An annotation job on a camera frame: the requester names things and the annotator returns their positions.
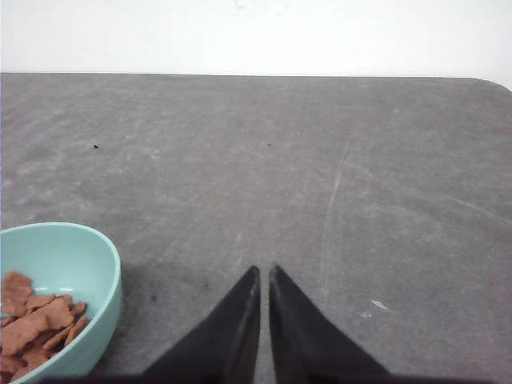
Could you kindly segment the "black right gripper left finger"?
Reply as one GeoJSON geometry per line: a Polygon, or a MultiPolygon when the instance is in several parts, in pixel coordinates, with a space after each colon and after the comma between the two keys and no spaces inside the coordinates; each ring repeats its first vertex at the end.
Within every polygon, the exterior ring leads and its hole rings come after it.
{"type": "Polygon", "coordinates": [[[260,272],[251,266],[212,312],[142,376],[151,383],[252,383],[260,317],[260,272]]]}

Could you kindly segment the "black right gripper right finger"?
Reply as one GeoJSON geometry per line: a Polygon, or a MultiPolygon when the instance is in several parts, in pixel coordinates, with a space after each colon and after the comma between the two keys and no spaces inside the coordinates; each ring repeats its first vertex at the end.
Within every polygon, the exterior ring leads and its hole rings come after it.
{"type": "Polygon", "coordinates": [[[279,265],[269,280],[269,320],[278,383],[341,383],[390,372],[340,331],[279,265]]]}

